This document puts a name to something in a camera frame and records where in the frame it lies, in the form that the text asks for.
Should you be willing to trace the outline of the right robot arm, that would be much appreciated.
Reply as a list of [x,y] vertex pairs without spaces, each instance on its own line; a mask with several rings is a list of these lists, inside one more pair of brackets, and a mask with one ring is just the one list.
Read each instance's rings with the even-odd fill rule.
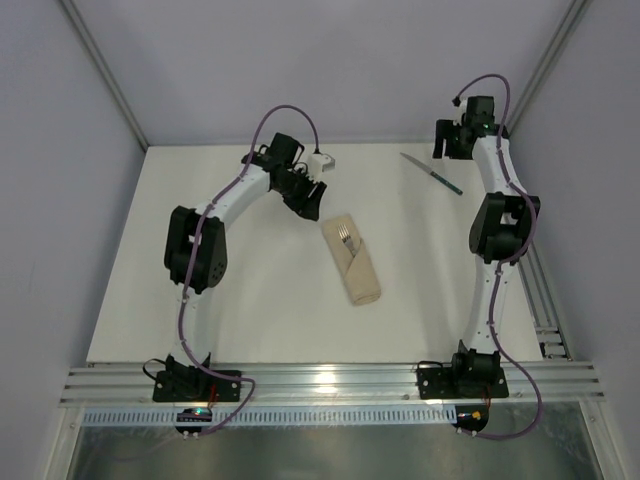
[[515,172],[508,134],[490,96],[456,97],[457,116],[436,123],[433,156],[476,163],[485,189],[469,233],[476,280],[469,323],[447,366],[418,371],[422,398],[505,398],[502,315],[511,277],[535,230],[540,200]]

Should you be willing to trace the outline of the beige cloth napkin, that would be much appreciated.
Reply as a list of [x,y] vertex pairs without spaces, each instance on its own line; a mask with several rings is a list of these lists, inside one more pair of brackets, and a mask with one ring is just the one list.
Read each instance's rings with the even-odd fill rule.
[[[336,227],[340,223],[347,225],[354,240],[360,244],[359,253],[355,258],[339,239]],[[362,306],[377,301],[382,293],[380,282],[365,240],[353,218],[346,214],[324,220],[321,230],[351,303]]]

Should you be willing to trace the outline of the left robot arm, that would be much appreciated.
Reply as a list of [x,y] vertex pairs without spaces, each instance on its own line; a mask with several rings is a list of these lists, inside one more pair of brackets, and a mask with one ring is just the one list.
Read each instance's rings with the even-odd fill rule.
[[335,168],[335,159],[318,149],[304,156],[304,150],[296,139],[277,133],[269,145],[252,146],[237,175],[210,200],[195,208],[178,206],[171,213],[164,266],[181,287],[178,341],[195,370],[209,378],[235,380],[196,358],[186,336],[187,310],[220,283],[228,263],[227,230],[266,193],[278,193],[300,218],[319,220],[327,188],[321,177]]

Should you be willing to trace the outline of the green handled fork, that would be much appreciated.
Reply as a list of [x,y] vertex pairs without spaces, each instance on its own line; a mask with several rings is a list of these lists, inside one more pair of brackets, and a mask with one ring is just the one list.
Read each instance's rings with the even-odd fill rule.
[[351,235],[346,224],[340,223],[337,225],[336,229],[342,244],[349,251],[351,256],[355,258],[359,253],[360,244],[354,240],[354,237]]

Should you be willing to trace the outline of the green handled knife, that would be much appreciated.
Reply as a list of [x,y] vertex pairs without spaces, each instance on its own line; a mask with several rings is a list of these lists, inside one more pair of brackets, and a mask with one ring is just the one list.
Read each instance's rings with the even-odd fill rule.
[[404,158],[405,160],[407,160],[408,162],[410,162],[411,164],[413,164],[414,166],[418,167],[420,170],[422,170],[425,173],[427,173],[429,176],[434,178],[437,182],[439,182],[440,184],[445,186],[447,189],[449,189],[450,191],[452,191],[456,195],[458,195],[458,196],[462,196],[463,195],[463,191],[460,188],[458,188],[457,186],[452,184],[450,181],[448,181],[442,175],[438,174],[433,168],[431,168],[430,166],[428,166],[424,162],[421,162],[420,160],[416,159],[415,157],[413,157],[413,156],[411,156],[411,155],[409,155],[407,153],[404,153],[404,152],[401,152],[400,156],[402,158]]

